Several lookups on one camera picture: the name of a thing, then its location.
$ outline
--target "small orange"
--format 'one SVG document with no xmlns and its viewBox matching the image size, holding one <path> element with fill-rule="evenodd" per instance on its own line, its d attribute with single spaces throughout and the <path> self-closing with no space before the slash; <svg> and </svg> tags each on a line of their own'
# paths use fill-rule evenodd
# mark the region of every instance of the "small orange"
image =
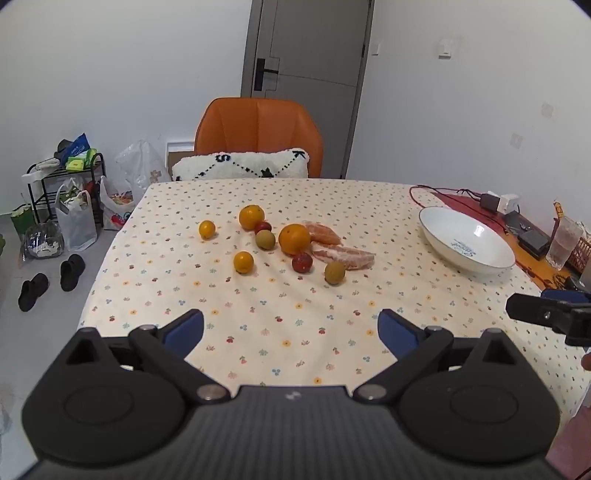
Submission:
<svg viewBox="0 0 591 480">
<path fill-rule="evenodd" d="M 234 268 L 238 273 L 249 273 L 255 265 L 255 259 L 248 252 L 238 252 L 234 257 Z"/>
<path fill-rule="evenodd" d="M 258 222 L 265 219 L 265 212 L 258 205 L 247 205 L 238 215 L 238 221 L 244 230 L 254 230 Z"/>
<path fill-rule="evenodd" d="M 308 229 L 299 223 L 292 223 L 283 227 L 279 234 L 279 245 L 283 253 L 297 255 L 310 246 L 310 233 Z"/>
<path fill-rule="evenodd" d="M 216 226 L 210 220 L 205 220 L 199 224 L 199 235 L 204 240 L 209 240 L 216 234 Z"/>
</svg>

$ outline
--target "door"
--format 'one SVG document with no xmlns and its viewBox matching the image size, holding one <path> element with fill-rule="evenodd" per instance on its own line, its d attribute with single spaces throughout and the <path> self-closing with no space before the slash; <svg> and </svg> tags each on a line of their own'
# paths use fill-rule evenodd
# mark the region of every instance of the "door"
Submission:
<svg viewBox="0 0 591 480">
<path fill-rule="evenodd" d="M 369 0 L 262 2 L 251 95 L 308 110 L 322 135 L 324 178 L 338 179 L 345 160 L 369 7 Z"/>
</svg>

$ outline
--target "black slipper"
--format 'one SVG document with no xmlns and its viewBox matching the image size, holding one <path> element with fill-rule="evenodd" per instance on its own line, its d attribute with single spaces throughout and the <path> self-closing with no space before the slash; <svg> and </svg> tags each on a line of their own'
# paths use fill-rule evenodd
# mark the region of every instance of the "black slipper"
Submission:
<svg viewBox="0 0 591 480">
<path fill-rule="evenodd" d="M 86 264 L 80 255 L 73 254 L 61 263 L 60 267 L 60 284 L 63 291 L 72 291 L 78 285 L 78 279 L 86 268 Z"/>
<path fill-rule="evenodd" d="M 48 286 L 49 281 L 42 273 L 35 275 L 32 280 L 25 280 L 18 298 L 18 307 L 23 312 L 31 310 L 37 299 L 47 291 Z"/>
</svg>

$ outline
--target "floor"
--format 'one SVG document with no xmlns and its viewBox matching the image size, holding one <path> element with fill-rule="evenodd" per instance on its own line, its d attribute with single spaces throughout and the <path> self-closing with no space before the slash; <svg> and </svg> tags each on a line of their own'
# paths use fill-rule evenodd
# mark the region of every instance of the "floor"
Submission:
<svg viewBox="0 0 591 480">
<path fill-rule="evenodd" d="M 60 264 L 67 254 L 50 260 L 32 260 L 20 268 L 18 237 L 10 218 L 0 217 L 0 233 L 7 241 L 0 256 L 0 406 L 4 411 L 0 479 L 12 480 L 35 461 L 22 430 L 22 405 L 76 331 L 86 297 L 115 232 L 101 232 L 96 243 L 80 253 L 86 270 L 76 289 L 69 293 L 60 288 Z M 22 282 L 39 272 L 49 278 L 49 289 L 32 310 L 23 313 L 17 303 Z"/>
</svg>

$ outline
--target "table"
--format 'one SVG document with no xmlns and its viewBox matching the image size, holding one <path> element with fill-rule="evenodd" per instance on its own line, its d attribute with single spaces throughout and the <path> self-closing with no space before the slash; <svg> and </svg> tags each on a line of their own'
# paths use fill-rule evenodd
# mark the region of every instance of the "table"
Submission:
<svg viewBox="0 0 591 480">
<path fill-rule="evenodd" d="M 415 190 L 424 205 L 443 205 Z M 278 249 L 259 251 L 236 220 L 256 203 L 278 234 L 283 225 L 315 220 L 346 246 L 376 253 L 370 270 L 349 271 L 332 287 L 324 264 L 298 275 Z M 588 374 L 581 349 L 537 326 L 508 318 L 514 292 L 539 294 L 519 268 L 483 277 L 461 273 L 430 248 L 408 186 L 319 179 L 212 180 L 152 185 L 105 257 L 80 325 L 103 336 L 144 323 L 164 325 L 191 308 L 206 330 L 187 361 L 236 394 L 242 384 L 346 385 L 352 391 L 396 361 L 376 332 L 391 308 L 415 324 L 442 325 L 456 336 L 503 328 L 557 400 L 563 421 L 578 408 Z M 198 224 L 217 225 L 202 241 Z M 236 273 L 234 254 L 255 258 Z"/>
</svg>

